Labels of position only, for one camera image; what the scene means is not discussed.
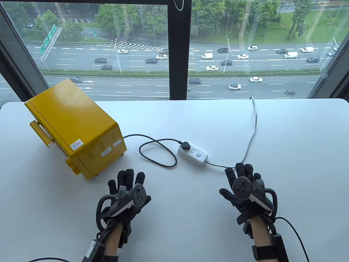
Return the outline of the person's right hand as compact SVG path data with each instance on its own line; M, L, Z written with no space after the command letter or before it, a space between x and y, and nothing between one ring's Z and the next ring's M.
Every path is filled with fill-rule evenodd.
M238 225L274 211L273 203L266 197L261 175L254 173L252 165L237 163L235 170L226 168L225 174L232 192L221 188L219 193L240 212L236 219Z

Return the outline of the person's left hand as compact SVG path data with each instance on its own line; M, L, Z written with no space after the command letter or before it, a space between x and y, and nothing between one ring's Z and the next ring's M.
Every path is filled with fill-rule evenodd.
M109 193L115 195L118 193L120 186L125 186L127 191L129 191L134 185L134 170L127 169L118 172L117 183L115 180L110 180L108 182ZM112 218L104 218L104 222L108 224L109 222L117 222L117 224L122 223L123 228L130 228L130 223L136 215L138 215L142 208L146 206L151 201L151 196L147 195L145 202L141 207L132 206L129 209L124 210L122 213Z

